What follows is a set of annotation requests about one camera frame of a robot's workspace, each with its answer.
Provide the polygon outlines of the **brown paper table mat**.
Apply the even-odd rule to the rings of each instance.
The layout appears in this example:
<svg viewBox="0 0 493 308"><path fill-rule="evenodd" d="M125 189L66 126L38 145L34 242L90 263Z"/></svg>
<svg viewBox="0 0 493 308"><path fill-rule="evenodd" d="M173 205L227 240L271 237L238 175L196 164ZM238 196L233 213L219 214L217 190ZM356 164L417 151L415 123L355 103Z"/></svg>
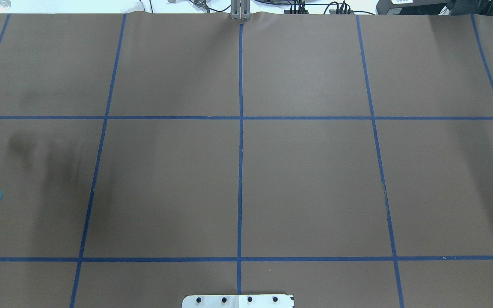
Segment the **brown paper table mat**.
<svg viewBox="0 0 493 308"><path fill-rule="evenodd" d="M0 308L493 308L493 17L0 15Z"/></svg>

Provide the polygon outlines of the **black computer box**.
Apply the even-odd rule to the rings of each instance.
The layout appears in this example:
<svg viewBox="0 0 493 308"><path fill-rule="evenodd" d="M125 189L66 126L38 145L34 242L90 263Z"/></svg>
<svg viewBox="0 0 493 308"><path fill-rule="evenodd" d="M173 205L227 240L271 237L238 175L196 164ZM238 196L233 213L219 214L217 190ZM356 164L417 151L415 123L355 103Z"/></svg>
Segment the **black computer box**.
<svg viewBox="0 0 493 308"><path fill-rule="evenodd" d="M448 0L378 0L378 15L440 15Z"/></svg>

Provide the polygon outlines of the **aluminium frame post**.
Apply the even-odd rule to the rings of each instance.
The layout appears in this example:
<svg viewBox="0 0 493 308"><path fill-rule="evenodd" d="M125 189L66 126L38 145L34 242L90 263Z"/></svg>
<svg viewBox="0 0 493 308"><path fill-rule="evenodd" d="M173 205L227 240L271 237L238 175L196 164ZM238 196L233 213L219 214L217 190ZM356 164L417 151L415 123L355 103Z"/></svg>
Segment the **aluminium frame post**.
<svg viewBox="0 0 493 308"><path fill-rule="evenodd" d="M230 18L232 20L249 20L252 17L250 0L231 0Z"/></svg>

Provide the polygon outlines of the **white column base plate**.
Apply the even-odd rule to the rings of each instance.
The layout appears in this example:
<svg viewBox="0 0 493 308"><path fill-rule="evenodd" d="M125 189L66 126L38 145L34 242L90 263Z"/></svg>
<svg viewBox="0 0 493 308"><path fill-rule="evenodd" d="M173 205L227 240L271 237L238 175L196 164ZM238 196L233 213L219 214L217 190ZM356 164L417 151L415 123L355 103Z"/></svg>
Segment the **white column base plate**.
<svg viewBox="0 0 493 308"><path fill-rule="evenodd" d="M294 296L287 294L229 294L184 297L182 308L294 308Z"/></svg>

